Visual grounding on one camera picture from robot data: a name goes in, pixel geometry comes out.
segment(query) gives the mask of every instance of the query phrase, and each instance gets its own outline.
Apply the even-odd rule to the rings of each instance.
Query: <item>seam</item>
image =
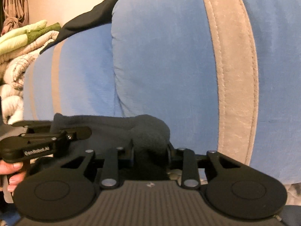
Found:
[[[219,106],[219,144],[218,144],[218,149],[219,152],[222,153],[222,150],[224,148],[224,137],[225,137],[225,76],[224,76],[224,68],[223,68],[223,58],[222,58],[222,50],[221,50],[221,43],[220,43],[220,38],[219,38],[219,30],[217,27],[217,22],[216,22],[216,17],[214,15],[214,10],[213,10],[213,6],[211,3],[211,0],[209,1],[209,5],[210,8],[212,10],[212,15],[213,15],[213,19],[214,19],[214,26],[216,29],[216,34],[217,34],[217,39],[218,39],[218,50],[219,50],[219,54],[220,54],[220,59],[221,59],[221,82],[220,82],[220,90],[218,91],[218,97],[219,97],[219,104],[221,104],[222,106]]]
[[[253,133],[253,131],[255,131],[256,130],[256,127],[255,127],[255,130],[253,130],[254,129],[254,124],[256,123],[256,121],[257,121],[257,111],[256,111],[256,106],[257,106],[257,96],[256,96],[256,88],[257,88],[257,84],[256,84],[256,79],[255,79],[255,77],[256,77],[256,73],[255,73],[255,71],[256,71],[256,69],[257,69],[257,67],[256,67],[256,61],[255,61],[255,58],[254,58],[254,55],[255,55],[255,51],[254,51],[254,47],[252,46],[252,39],[251,39],[251,31],[250,31],[250,28],[249,28],[249,23],[248,23],[248,21],[247,21],[247,17],[248,17],[248,15],[246,14],[246,10],[245,9],[243,9],[244,8],[244,4],[243,4],[243,2],[242,2],[242,0],[238,0],[239,1],[239,4],[240,4],[240,8],[241,8],[241,10],[243,11],[243,14],[244,14],[244,21],[245,21],[245,24],[246,24],[246,28],[247,28],[247,31],[248,31],[248,37],[249,37],[249,46],[250,46],[250,49],[251,49],[251,54],[252,54],[252,68],[253,68],[253,98],[254,98],[254,100],[253,100],[253,116],[252,116],[252,123],[251,123],[251,128],[250,128],[250,135],[249,135],[249,144],[248,144],[248,148],[247,148],[247,153],[246,153],[246,159],[245,159],[245,164],[246,163],[249,163],[249,161],[248,161],[248,157],[250,156],[250,155],[252,155],[252,150],[251,150],[251,146],[252,146],[252,142],[251,142],[251,138],[252,138],[252,133]]]

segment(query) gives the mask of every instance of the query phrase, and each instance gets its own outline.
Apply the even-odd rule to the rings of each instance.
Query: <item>ribbed gray surface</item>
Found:
[[[126,181],[100,194],[96,203],[76,218],[58,223],[22,219],[17,226],[283,226],[275,218],[239,222],[213,211],[196,191],[175,181]]]

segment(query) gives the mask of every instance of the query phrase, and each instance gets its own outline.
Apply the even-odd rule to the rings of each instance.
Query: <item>white logo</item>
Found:
[[[38,154],[38,153],[41,153],[41,152],[44,152],[44,151],[47,151],[47,150],[50,150],[50,148],[48,146],[45,147],[45,148],[41,148],[41,149],[33,149],[31,151],[25,151],[24,154],[26,156],[28,156],[28,155]]]
[[[155,186],[155,184],[153,182],[149,182],[146,186],[152,188]]]

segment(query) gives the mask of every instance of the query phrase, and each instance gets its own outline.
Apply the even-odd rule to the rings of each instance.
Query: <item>finger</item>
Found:
[[[26,176],[26,171],[22,171],[9,179],[9,185],[18,185],[20,182],[24,180]]]
[[[16,189],[17,185],[8,185],[7,186],[7,191],[8,192],[14,192],[14,190]]]
[[[19,171],[22,167],[23,167],[22,162],[9,164],[3,160],[0,160],[0,174],[2,174],[2,175],[15,173],[15,172]]]

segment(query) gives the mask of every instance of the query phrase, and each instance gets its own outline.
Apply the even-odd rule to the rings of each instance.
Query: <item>stitching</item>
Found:
[[[213,7],[211,4],[211,1],[209,0],[209,5],[210,8],[212,10],[212,15],[213,15],[213,19],[214,19],[214,25],[215,25],[215,29],[216,29],[216,34],[217,34],[217,39],[218,39],[218,49],[219,49],[219,54],[221,57],[221,82],[220,82],[220,91],[218,91],[218,96],[219,96],[219,100],[220,100],[220,104],[222,104],[222,106],[219,106],[219,121],[220,121],[220,126],[219,126],[219,152],[222,153],[222,149],[224,147],[224,137],[225,137],[225,79],[224,79],[224,68],[223,68],[223,58],[222,58],[222,50],[221,50],[221,43],[220,43],[220,39],[219,39],[219,30],[217,27],[217,23],[216,23],[216,17],[214,15],[214,11],[213,11]]]
[[[251,148],[251,137],[252,137],[252,130],[253,130],[253,126],[256,122],[256,119],[257,119],[257,115],[256,115],[256,104],[257,104],[257,97],[256,97],[256,60],[254,58],[254,55],[255,55],[255,50],[254,50],[254,47],[252,46],[252,37],[251,37],[251,31],[250,31],[250,28],[249,28],[249,24],[248,24],[248,21],[247,21],[247,13],[246,13],[246,10],[243,9],[244,8],[244,4],[242,2],[242,0],[238,0],[239,3],[240,3],[240,7],[241,7],[241,10],[243,11],[243,14],[244,14],[244,20],[245,20],[245,23],[246,23],[246,28],[247,28],[247,31],[248,31],[248,36],[249,36],[249,44],[250,44],[250,49],[251,49],[251,52],[252,52],[252,68],[253,68],[253,116],[252,116],[252,124],[251,124],[251,128],[250,128],[250,135],[249,135],[249,144],[248,144],[248,149],[247,149],[247,154],[246,154],[246,159],[245,159],[245,164],[247,163],[247,160],[248,160],[248,153],[250,152],[250,148]]]

